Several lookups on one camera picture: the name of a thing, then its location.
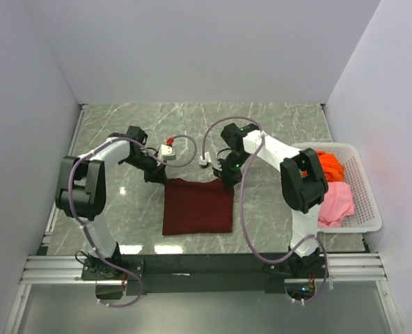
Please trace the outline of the dark red t shirt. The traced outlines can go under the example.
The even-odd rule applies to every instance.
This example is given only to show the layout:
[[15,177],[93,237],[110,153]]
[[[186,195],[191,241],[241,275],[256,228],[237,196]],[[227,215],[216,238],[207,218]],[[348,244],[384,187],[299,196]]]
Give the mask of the dark red t shirt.
[[225,234],[233,227],[235,191],[222,180],[169,180],[164,187],[163,236]]

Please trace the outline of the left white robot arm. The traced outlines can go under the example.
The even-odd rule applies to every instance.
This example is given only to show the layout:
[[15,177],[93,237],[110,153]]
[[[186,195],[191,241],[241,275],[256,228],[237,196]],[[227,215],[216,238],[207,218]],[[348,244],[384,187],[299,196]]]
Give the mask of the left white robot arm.
[[124,134],[112,133],[108,140],[88,153],[86,160],[66,156],[61,160],[56,187],[56,207],[65,215],[79,219],[79,226],[90,249],[85,265],[108,280],[122,272],[118,242],[112,237],[102,214],[106,204],[106,171],[113,166],[129,164],[143,171],[146,182],[165,184],[165,165],[159,154],[144,148],[148,135],[140,127],[130,126]]

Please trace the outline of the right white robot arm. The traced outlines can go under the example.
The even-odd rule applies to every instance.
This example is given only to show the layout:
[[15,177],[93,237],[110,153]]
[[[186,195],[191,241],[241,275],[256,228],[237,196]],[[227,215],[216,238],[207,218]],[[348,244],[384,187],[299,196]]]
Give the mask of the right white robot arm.
[[226,125],[221,138],[230,153],[213,165],[214,175],[223,181],[225,189],[240,183],[240,199],[244,199],[244,182],[254,158],[274,167],[280,173],[284,201],[292,210],[292,238],[289,252],[277,260],[269,260],[257,252],[251,243],[244,221],[244,204],[239,204],[240,223],[244,238],[252,253],[266,264],[276,267],[285,264],[284,272],[303,278],[320,264],[317,238],[318,216],[328,192],[317,152],[311,148],[300,150],[267,135],[259,125],[238,127]]

